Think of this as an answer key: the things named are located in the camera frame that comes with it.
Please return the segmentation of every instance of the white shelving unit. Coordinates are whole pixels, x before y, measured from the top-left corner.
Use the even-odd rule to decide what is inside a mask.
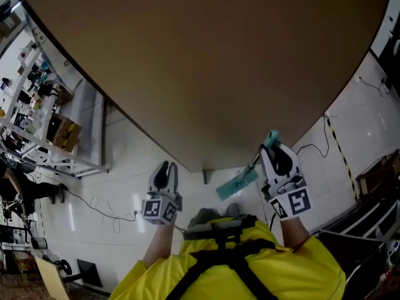
[[[9,41],[14,40],[19,33],[22,32],[26,26],[26,21],[20,24],[14,32],[15,35],[9,37]],[[6,97],[3,104],[3,109],[6,114],[4,117],[0,117],[0,128],[6,128],[9,132],[14,131],[16,134],[30,141],[30,144],[26,144],[25,148],[20,152],[14,152],[9,150],[3,140],[0,138],[0,150],[8,153],[9,155],[18,158],[22,161],[42,166],[46,169],[52,169],[57,173],[68,174],[73,177],[80,178],[82,176],[98,173],[108,172],[106,166],[103,165],[103,121],[104,121],[104,97],[95,90],[85,79],[81,78],[76,85],[65,86],[68,90],[73,90],[73,98],[70,102],[56,108],[56,112],[66,116],[74,123],[81,126],[81,133],[79,135],[79,142],[75,145],[72,152],[67,152],[59,147],[53,146],[47,139],[47,133],[51,116],[53,114],[54,103],[56,102],[57,95],[53,94],[49,97],[44,96],[40,110],[43,112],[41,117],[41,125],[35,130],[34,133],[29,133],[19,126],[15,126],[13,123],[13,112],[14,107],[18,102],[19,93],[23,90],[24,83],[27,81],[28,74],[32,67],[35,65],[36,60],[41,55],[43,59],[47,61],[49,67],[54,70],[54,66],[51,64],[52,59],[57,62],[62,59],[61,54],[57,55],[54,51],[55,47],[50,45],[51,42],[45,39],[46,48],[39,47],[36,50],[32,50],[27,58],[25,59],[26,67],[20,75],[20,77],[13,82],[10,87],[12,96]],[[0,44],[0,54],[3,48],[8,48],[9,44],[4,44],[3,41]],[[51,50],[50,54],[46,54],[45,50]],[[62,73],[67,79],[64,81],[70,81],[76,83],[77,75],[74,75],[71,79],[65,71]],[[36,162],[28,158],[27,153],[35,148],[44,148],[48,150],[49,157],[45,162]]]

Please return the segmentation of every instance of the tiled floor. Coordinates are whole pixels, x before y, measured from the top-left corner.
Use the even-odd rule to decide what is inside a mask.
[[[375,86],[379,86],[383,77],[369,54],[358,74]],[[327,110],[354,178],[379,156],[400,146],[400,100],[394,91],[386,94],[384,87],[382,91],[383,97],[380,97],[377,90],[351,81]],[[299,153],[314,201],[314,209],[302,216],[309,230],[354,205],[346,167],[328,126],[326,135],[329,142],[326,158],[321,157],[313,147],[307,147]],[[297,152],[301,146],[309,143],[319,147],[322,153],[326,152],[323,117],[298,141],[293,150]],[[145,197],[150,173],[166,159],[171,160],[168,154],[113,110],[107,115],[106,127],[106,161],[110,164],[110,173],[84,177],[80,181],[57,179],[66,183],[73,193],[80,195],[91,206],[134,219],[133,212],[139,210],[141,199]],[[190,173],[179,164],[178,168],[179,192],[184,198],[184,211],[178,216],[178,226],[186,227],[201,207],[224,212],[233,202],[239,203],[245,213],[255,214],[263,220],[271,219],[273,211],[260,192],[263,178],[259,167],[261,177],[256,182],[223,202],[218,199],[215,189],[234,177],[241,168],[214,172],[208,185],[203,184],[201,173]],[[77,270],[76,259],[96,263],[106,291],[112,291],[133,264],[143,257],[156,228],[142,219],[113,223],[71,195],[67,196],[63,205],[52,206],[47,199],[43,199],[41,213],[44,227],[40,227],[39,231],[46,233],[52,252],[67,259],[73,265],[74,272]],[[274,223],[272,231],[280,239],[279,221]],[[173,244],[175,252],[179,250],[181,240],[181,234],[176,231]]]

